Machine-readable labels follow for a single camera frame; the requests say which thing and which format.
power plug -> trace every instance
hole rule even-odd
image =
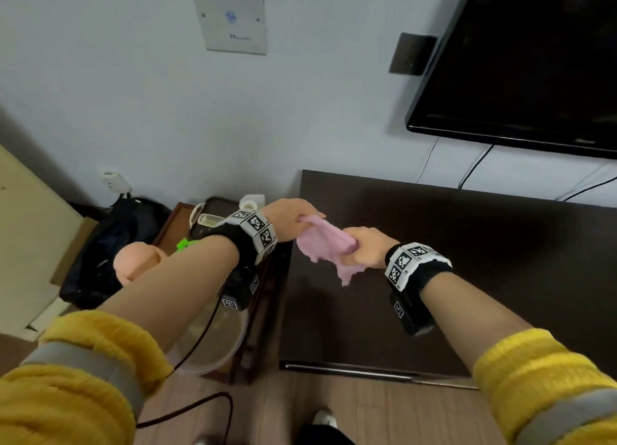
[[[103,180],[103,183],[107,185],[107,187],[114,193],[130,193],[132,190],[128,182],[124,180],[124,177],[118,172],[102,172],[101,179]]]

wooden floor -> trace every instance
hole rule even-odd
[[[288,445],[317,410],[335,413],[339,429],[358,445],[504,445],[479,391],[313,375],[277,369],[280,316],[266,343],[257,381],[227,386],[174,374],[146,404],[140,420],[229,391],[234,414],[228,445]],[[139,430],[136,445],[191,445],[200,435],[220,443],[227,424],[224,398],[166,423]]]

green object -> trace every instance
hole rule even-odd
[[[197,242],[199,241],[182,239],[180,242],[178,242],[178,245],[176,245],[176,248],[178,249],[176,251],[180,252],[181,250],[184,250],[185,248],[187,248],[189,245],[196,244]]]

pink cloth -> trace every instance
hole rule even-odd
[[[348,255],[358,249],[358,241],[351,235],[317,216],[303,216],[300,221],[314,224],[296,239],[300,251],[313,263],[319,260],[333,262],[344,286],[349,284],[354,274],[366,269],[363,265],[347,266],[341,263],[341,255]]]

peach-colored object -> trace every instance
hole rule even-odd
[[[167,255],[160,248],[143,242],[133,242],[118,252],[113,259],[113,269],[120,284],[126,286],[165,258]]]

